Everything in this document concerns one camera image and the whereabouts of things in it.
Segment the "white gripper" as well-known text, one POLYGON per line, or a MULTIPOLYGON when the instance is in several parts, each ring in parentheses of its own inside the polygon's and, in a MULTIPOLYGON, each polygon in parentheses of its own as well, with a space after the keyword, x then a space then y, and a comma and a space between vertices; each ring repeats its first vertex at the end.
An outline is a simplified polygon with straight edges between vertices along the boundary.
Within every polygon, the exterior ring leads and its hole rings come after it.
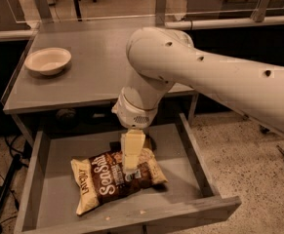
POLYGON ((132 174, 138 166, 138 161, 142 148, 152 149, 151 137, 145 135, 143 130, 150 126, 157 108, 140 109, 129 102, 125 97, 125 89, 122 89, 118 100, 112 107, 121 125, 126 129, 131 129, 121 135, 122 165, 125 174, 132 174))

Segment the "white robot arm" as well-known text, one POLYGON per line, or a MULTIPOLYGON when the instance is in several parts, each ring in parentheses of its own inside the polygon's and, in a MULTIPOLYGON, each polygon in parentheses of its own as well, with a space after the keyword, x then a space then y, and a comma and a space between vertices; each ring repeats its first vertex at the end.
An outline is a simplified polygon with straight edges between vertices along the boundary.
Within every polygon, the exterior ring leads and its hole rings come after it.
POLYGON ((126 85, 112 112, 121 125, 141 132, 162 97, 179 83, 284 136, 284 66, 203 52, 183 31, 136 30, 126 56, 139 81, 126 85))

